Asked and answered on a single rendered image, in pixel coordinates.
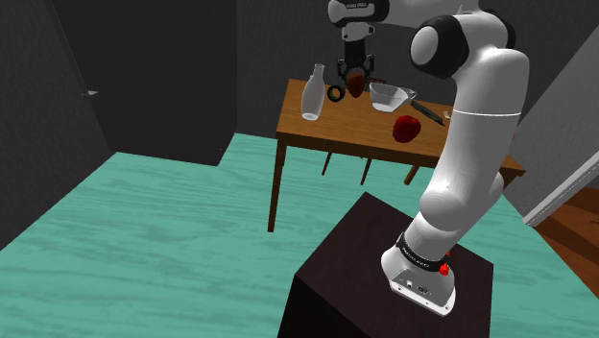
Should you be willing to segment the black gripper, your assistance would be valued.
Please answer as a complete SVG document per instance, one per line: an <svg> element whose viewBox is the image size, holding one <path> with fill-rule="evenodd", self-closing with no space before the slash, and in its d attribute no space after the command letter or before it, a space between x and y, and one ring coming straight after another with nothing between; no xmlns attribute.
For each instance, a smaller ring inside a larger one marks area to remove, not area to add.
<svg viewBox="0 0 599 338"><path fill-rule="evenodd" d="M338 76L345 85L348 70L362 67L367 85L371 81L371 73L374 70L374 55L366 55L364 40L345 41L344 47L345 57L337 60Z"/></svg>

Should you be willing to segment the dark red rounded object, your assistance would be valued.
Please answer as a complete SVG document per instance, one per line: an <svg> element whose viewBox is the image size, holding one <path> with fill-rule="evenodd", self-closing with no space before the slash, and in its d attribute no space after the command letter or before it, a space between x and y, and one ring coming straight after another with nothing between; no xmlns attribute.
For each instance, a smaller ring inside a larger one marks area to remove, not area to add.
<svg viewBox="0 0 599 338"><path fill-rule="evenodd" d="M347 74L346 86L353 98L358 98L364 91L365 76L360 71L351 71Z"/></svg>

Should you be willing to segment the clear glass measuring cup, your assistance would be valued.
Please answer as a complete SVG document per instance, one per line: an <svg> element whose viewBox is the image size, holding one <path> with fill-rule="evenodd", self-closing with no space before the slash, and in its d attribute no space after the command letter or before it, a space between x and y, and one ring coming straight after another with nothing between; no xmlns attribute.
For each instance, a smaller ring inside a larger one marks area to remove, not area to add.
<svg viewBox="0 0 599 338"><path fill-rule="evenodd" d="M370 83L371 105L374 109L392 113L417 96L410 88L382 83Z"/></svg>

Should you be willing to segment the white glass bottle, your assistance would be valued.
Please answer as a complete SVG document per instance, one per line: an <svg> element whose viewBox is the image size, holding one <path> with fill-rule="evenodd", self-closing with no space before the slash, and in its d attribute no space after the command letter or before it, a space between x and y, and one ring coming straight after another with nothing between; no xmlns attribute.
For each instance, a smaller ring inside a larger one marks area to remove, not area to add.
<svg viewBox="0 0 599 338"><path fill-rule="evenodd" d="M314 70L306 83L301 96L301 116L308 121L315 121L320 117L325 96L323 81L324 65L316 63Z"/></svg>

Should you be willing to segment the brown wooden table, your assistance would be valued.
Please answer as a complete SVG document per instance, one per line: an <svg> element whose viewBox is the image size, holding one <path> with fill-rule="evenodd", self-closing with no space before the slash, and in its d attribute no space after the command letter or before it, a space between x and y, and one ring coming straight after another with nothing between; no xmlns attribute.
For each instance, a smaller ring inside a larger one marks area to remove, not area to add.
<svg viewBox="0 0 599 338"><path fill-rule="evenodd" d="M420 134L411 142L400 144L392 137L393 125L401 115L420 117L421 113L412 106L402 106L393 113L386 113L373 109L367 96L340 103L326 101L319 119L308 121L300 116L301 94L305 85L305 81L289 80L280 110L267 231L275 229L282 168L289 146L406 164L411 169L404 179L405 184L412 181L420 168L436 166L450 124L445 114L450 113L452 107L420 102L439 114L443 122L438 124L425 117L421 122Z"/></svg>

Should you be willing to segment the red apple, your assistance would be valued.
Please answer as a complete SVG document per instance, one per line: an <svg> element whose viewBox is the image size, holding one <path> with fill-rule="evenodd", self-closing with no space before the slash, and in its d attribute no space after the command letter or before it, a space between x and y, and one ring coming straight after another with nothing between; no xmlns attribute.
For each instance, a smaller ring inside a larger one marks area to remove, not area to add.
<svg viewBox="0 0 599 338"><path fill-rule="evenodd" d="M418 136L420 121L411 115L399 116L393 127L393 138L399 143L408 143Z"/></svg>

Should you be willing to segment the black knife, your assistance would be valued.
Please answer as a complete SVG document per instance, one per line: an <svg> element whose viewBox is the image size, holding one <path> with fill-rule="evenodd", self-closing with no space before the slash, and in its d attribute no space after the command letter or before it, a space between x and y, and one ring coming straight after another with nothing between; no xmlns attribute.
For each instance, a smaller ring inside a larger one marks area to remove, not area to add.
<svg viewBox="0 0 599 338"><path fill-rule="evenodd" d="M423 115L425 115L426 117L428 117L429 119L435 121L436 123L440 124L443 126L443 119L436 114L435 112L433 112L431 109L428 109L427 107L419 104L417 101L412 100L410 102L410 105L416 109L417 111L419 111L420 113L422 113Z"/></svg>

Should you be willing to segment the dark robot stand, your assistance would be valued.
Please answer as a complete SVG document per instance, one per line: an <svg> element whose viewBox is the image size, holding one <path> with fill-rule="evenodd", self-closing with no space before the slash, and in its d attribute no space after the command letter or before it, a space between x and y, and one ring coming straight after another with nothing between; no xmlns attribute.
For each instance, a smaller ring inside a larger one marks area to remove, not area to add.
<svg viewBox="0 0 599 338"><path fill-rule="evenodd" d="M295 273L277 338L491 338L493 266L460 245L447 316L392 291L381 255L411 221L364 193Z"/></svg>

